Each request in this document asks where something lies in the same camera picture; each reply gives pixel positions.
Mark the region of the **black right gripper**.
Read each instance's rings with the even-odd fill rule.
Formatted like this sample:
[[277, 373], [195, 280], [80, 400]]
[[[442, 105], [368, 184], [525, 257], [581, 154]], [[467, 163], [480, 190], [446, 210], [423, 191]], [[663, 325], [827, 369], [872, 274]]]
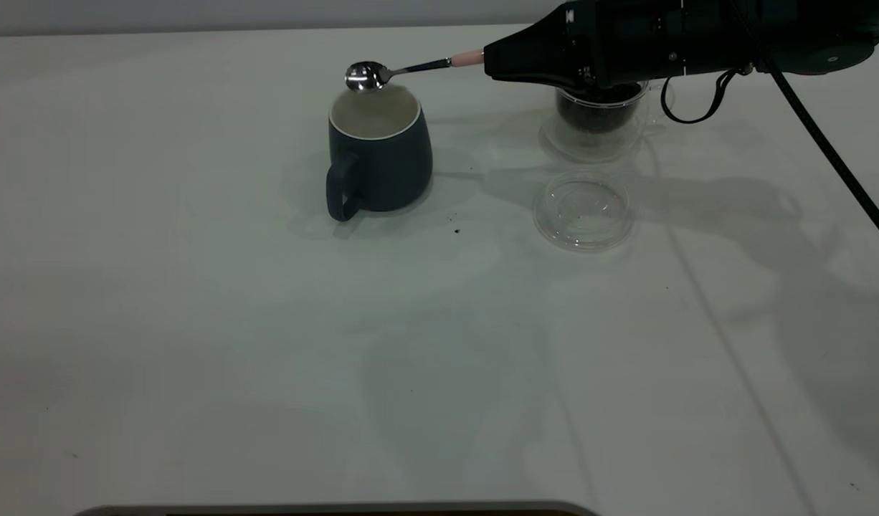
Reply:
[[483, 48], [500, 82], [609, 88], [698, 73], [696, 1], [571, 1]]

